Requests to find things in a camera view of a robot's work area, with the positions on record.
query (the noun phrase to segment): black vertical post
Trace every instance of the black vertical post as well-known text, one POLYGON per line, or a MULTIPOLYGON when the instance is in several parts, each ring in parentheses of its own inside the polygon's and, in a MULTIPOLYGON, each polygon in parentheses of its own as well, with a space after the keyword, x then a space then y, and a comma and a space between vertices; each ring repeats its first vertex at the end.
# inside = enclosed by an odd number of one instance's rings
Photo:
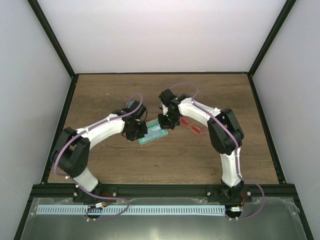
POLYGON ((253 76, 255 72, 257 71, 260 63, 264 59, 268 49, 270 48, 272 42, 276 38, 281 26, 284 24, 287 16, 289 15, 292 7, 295 5, 296 0, 287 0, 279 13, 277 19, 275 20, 275 23, 273 24, 268 36, 266 37, 258 55, 256 56, 250 70, 249 70, 249 76, 253 76))
POLYGON ((46 35, 48 36, 53 48, 55 49, 56 53, 58 54, 61 62, 63 63, 66 71, 70 75, 71 78, 75 76, 75 72, 72 69, 62 47, 60 46, 60 43, 58 42, 58 39, 56 35, 54 34, 54 31, 52 30, 44 12, 42 11, 39 3, 37 0, 27 0, 30 4, 35 16, 38 18, 43 30, 45 31, 46 35))

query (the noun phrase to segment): brown wood surface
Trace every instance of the brown wood surface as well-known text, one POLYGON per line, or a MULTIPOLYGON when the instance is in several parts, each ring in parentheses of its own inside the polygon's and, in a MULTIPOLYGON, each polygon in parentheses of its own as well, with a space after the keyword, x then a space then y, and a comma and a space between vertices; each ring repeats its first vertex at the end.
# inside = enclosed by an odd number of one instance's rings
MULTIPOLYGON (((159 94, 179 82, 198 86, 196 100, 210 107, 230 108, 244 132, 241 173, 261 184, 277 184, 267 141, 245 74, 88 74, 80 75, 65 122, 73 129, 86 127, 125 107, 134 93, 143 95, 147 120, 161 112, 159 94)), ((193 95, 192 86, 177 86, 176 95, 193 95)), ((218 184, 222 176, 219 154, 208 129, 196 135, 185 126, 170 130, 149 144, 128 141, 120 134, 97 144, 88 168, 102 183, 218 184)), ((51 172, 49 182, 67 182, 51 172)))

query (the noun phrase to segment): black metal frame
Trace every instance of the black metal frame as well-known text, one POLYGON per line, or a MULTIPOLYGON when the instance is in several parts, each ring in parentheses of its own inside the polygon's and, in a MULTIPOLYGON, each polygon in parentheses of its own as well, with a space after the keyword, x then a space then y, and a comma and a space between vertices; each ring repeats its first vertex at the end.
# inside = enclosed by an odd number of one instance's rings
MULTIPOLYGON (((70 75, 71 83, 66 96, 66 100, 62 109, 62 113, 58 122, 58 126, 54 135, 53 143, 50 149, 50 153, 53 150, 56 141, 61 134, 65 121, 67 118, 68 110, 73 98, 73 94, 76 88, 79 74, 75 74, 73 71, 63 49, 61 48, 57 37, 55 36, 52 28, 49 25, 43 11, 37 0, 27 0, 33 9, 36 17, 38 18, 40 24, 42 25, 45 33, 47 34, 50 42, 52 43, 54 49, 56 50, 60 60, 62 61, 65 69, 70 75)), ((262 184, 266 197, 292 197, 295 205, 299 208, 299 217, 303 224, 304 232, 308 240, 313 240, 313 236, 306 219, 304 210, 300 203, 299 196, 297 194, 294 184, 286 183, 285 175, 282 170, 275 145, 272 140, 271 133, 261 106, 258 93, 255 88, 253 81, 253 75, 258 69, 260 63, 262 62, 264 56, 266 55, 269 47, 271 46, 273 40, 275 39, 277 33, 279 32, 281 26, 283 25, 286 17, 288 16, 290 10, 294 6, 296 0, 287 0, 284 4, 279 16, 277 17, 270 33, 268 34, 259 54, 257 55, 251 69, 249 72, 140 72, 140 73, 81 73, 81 74, 247 74, 248 80, 251 86, 252 94, 256 103, 256 107, 259 113, 259 117, 262 123, 264 134, 267 140, 269 151, 274 164, 274 169, 279 181, 279 184, 262 184)), ((76 191, 75 185, 71 183, 48 183, 48 177, 51 171, 52 163, 47 159, 47 163, 41 178, 41 184, 36 184, 33 186, 29 199, 26 204, 26 208, 23 212, 20 224, 18 226, 15 240, 21 238, 26 220, 30 211, 33 198, 74 198, 73 193, 76 191)), ((221 196, 214 194, 217 189, 221 186, 217 184, 191 184, 191 185, 152 185, 152 184, 102 184, 102 188, 106 191, 116 191, 117 196, 120 198, 148 198, 148 197, 190 197, 190 198, 206 198, 210 202, 221 202, 222 204, 227 204, 228 202, 221 200, 221 196)), ((245 185, 245 189, 251 192, 251 197, 260 197, 261 192, 255 185, 245 185)))

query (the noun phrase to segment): sunglasses lens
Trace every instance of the sunglasses lens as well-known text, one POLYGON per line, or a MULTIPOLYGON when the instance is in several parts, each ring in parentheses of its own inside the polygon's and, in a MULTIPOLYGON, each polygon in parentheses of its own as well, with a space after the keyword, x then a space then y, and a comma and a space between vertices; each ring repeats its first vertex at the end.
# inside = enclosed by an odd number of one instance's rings
POLYGON ((201 135, 203 133, 203 131, 197 126, 192 126, 191 130, 198 135, 201 135))
POLYGON ((189 122, 185 120, 183 117, 180 118, 180 123, 186 126, 189 126, 189 122))

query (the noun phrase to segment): wooden table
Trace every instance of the wooden table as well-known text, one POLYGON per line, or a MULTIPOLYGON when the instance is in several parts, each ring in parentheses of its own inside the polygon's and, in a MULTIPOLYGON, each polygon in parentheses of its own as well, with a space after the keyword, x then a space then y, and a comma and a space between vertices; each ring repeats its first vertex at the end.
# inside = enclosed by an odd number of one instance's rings
MULTIPOLYGON (((243 177, 261 184, 277 184, 245 74, 83 74, 79 76, 65 127, 77 129, 95 123, 113 110, 124 108, 134 93, 143 95, 147 121, 156 119, 161 113, 159 94, 179 82, 198 86, 198 102, 234 111, 244 132, 240 153, 243 177)), ((173 92, 193 95, 195 89, 183 85, 173 92)), ((211 145, 208 130, 196 135, 185 126, 169 130, 167 136, 145 145, 113 135, 91 150, 88 168, 102 183, 219 184, 222 176, 220 155, 211 145)), ((48 181, 68 182, 53 172, 48 181)))

